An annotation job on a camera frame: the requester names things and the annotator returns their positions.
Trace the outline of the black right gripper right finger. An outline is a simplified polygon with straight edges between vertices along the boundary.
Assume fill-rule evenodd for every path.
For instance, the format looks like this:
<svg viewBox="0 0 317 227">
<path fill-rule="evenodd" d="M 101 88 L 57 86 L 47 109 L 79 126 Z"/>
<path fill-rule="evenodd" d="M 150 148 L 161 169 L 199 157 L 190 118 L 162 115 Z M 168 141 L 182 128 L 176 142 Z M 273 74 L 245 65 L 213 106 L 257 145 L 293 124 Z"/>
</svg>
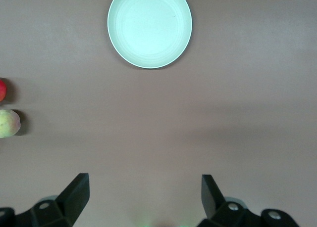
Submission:
<svg viewBox="0 0 317 227">
<path fill-rule="evenodd" d="M 200 227 L 297 227 L 296 221 L 277 209 L 258 216 L 236 200 L 226 200 L 212 175 L 202 175 L 201 200 L 206 214 Z"/>
</svg>

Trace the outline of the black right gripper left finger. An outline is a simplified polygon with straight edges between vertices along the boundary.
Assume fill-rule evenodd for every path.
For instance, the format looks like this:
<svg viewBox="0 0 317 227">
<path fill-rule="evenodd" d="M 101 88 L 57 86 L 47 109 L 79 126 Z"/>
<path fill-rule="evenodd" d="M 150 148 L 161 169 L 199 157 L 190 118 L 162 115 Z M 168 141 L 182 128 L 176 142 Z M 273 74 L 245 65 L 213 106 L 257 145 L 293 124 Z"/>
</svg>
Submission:
<svg viewBox="0 0 317 227">
<path fill-rule="evenodd" d="M 89 174 L 79 173 L 54 199 L 45 199 L 16 214 L 1 207 L 2 227 L 72 227 L 89 201 Z"/>
</svg>

